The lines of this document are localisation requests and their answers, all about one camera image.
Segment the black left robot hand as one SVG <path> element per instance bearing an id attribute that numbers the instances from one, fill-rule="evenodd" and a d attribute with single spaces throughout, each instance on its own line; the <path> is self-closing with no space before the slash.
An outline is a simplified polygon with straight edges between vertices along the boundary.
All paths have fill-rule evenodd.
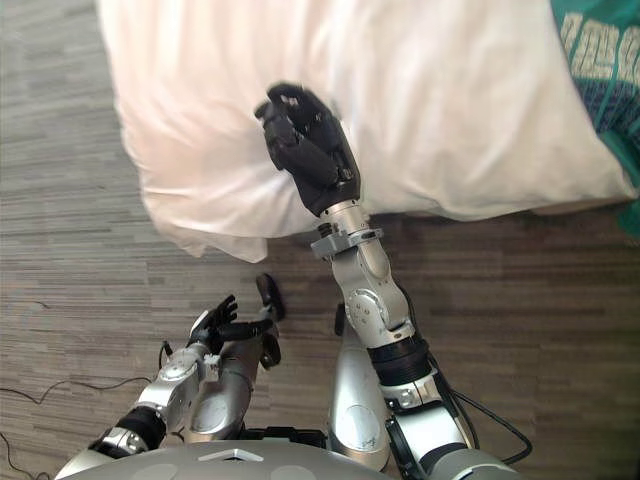
<path id="1" fill-rule="evenodd" d="M 205 310 L 193 324 L 186 346 L 201 344 L 214 354 L 220 352 L 226 342 L 256 338 L 275 325 L 270 316 L 236 322 L 237 308 L 236 297 L 229 295 L 213 310 Z"/>

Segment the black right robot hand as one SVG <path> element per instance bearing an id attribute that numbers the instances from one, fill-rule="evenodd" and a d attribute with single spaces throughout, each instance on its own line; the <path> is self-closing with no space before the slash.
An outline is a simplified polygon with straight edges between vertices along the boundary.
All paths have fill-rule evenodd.
<path id="1" fill-rule="evenodd" d="M 360 198 L 360 172 L 338 118 L 311 90 L 280 82 L 254 115 L 278 170 L 292 176 L 304 207 L 319 217 Z"/>

